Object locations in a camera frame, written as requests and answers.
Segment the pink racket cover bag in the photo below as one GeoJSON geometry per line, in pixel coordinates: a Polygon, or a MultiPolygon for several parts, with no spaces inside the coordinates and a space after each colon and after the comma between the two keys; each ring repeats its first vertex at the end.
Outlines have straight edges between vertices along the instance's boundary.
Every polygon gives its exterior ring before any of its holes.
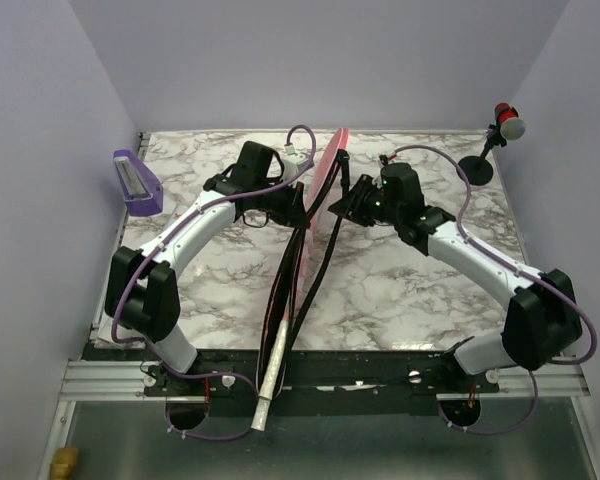
{"type": "Polygon", "coordinates": [[[305,230],[295,230],[292,234],[270,292],[258,358],[257,382],[259,391],[285,308],[289,307],[290,312],[289,331],[274,398],[282,389],[286,370],[286,357],[295,343],[300,327],[326,274],[339,234],[341,222],[337,221],[332,230],[320,268],[313,276],[311,287],[306,288],[308,265],[313,251],[314,234],[322,212],[322,204],[327,199],[331,187],[337,179],[341,181],[341,190],[344,194],[349,190],[349,154],[346,152],[349,133],[348,128],[338,129],[324,150],[305,200],[310,226],[305,230]]]}

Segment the pink badminton racket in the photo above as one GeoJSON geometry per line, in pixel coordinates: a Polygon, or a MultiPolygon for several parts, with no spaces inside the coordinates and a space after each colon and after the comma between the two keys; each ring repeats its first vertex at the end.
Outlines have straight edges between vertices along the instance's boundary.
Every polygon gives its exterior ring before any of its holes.
{"type": "Polygon", "coordinates": [[[254,431],[264,432],[266,429],[269,409],[276,392],[276,382],[284,357],[289,324],[290,312],[289,307],[286,307],[276,334],[264,380],[259,391],[258,401],[251,423],[251,429],[254,431]]]}

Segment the grey shuttlecock tube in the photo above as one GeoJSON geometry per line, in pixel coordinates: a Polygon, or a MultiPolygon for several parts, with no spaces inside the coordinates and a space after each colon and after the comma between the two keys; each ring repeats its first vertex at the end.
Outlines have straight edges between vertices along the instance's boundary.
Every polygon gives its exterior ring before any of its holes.
{"type": "Polygon", "coordinates": [[[182,205],[182,204],[177,204],[173,211],[171,212],[171,215],[169,217],[169,221],[170,222],[175,222],[177,221],[179,218],[181,218],[188,210],[188,207],[186,205],[182,205]]]}

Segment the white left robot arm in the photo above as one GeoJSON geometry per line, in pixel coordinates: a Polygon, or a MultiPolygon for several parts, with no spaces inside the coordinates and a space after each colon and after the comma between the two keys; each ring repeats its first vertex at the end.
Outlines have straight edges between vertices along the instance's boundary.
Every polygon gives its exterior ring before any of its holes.
{"type": "Polygon", "coordinates": [[[280,155],[247,141],[238,160],[209,178],[184,215],[138,249],[120,247],[113,255],[104,310],[112,318],[114,341],[119,325],[140,334],[170,368],[167,382],[181,395],[194,393],[202,380],[194,364],[197,350],[178,325],[177,281],[194,257],[217,234],[247,211],[266,214],[274,223],[296,229],[310,225],[301,196],[288,180],[268,175],[280,155]]]}

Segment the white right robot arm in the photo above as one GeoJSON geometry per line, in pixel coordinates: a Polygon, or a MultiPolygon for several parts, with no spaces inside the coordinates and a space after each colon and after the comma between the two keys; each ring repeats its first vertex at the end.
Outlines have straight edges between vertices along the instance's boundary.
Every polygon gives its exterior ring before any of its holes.
{"type": "Polygon", "coordinates": [[[492,369],[535,371],[582,335],[564,272],[543,273],[462,232],[453,215],[426,204],[419,176],[407,163],[384,166],[378,181],[361,176],[329,210],[363,227],[392,226],[403,243],[456,269],[504,308],[501,330],[471,337],[447,352],[439,371],[451,391],[465,390],[476,375],[492,369]]]}

